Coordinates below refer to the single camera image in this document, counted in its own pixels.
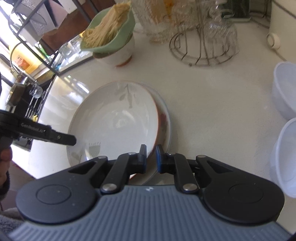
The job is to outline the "person's left hand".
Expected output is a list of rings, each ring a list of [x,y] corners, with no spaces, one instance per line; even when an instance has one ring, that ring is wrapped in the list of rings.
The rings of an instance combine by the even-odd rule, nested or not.
[[[1,188],[4,186],[6,180],[8,179],[8,171],[10,168],[10,163],[13,158],[13,153],[11,147],[3,149],[1,151],[1,162],[0,162],[0,185]]]

